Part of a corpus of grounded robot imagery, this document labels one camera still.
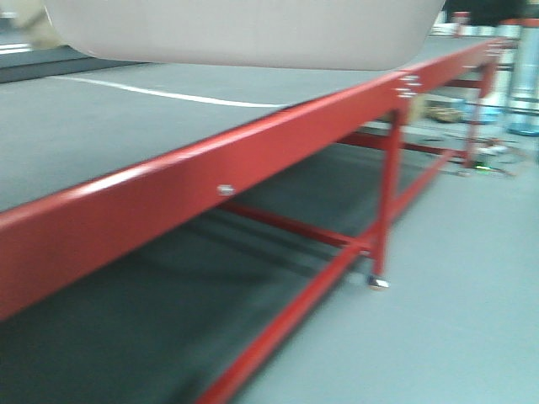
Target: gray floor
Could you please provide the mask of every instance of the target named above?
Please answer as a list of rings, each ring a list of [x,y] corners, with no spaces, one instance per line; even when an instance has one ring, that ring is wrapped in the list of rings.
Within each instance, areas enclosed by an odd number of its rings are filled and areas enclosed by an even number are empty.
[[[441,175],[394,227],[392,288],[350,273],[235,404],[538,403],[538,203],[536,162]]]

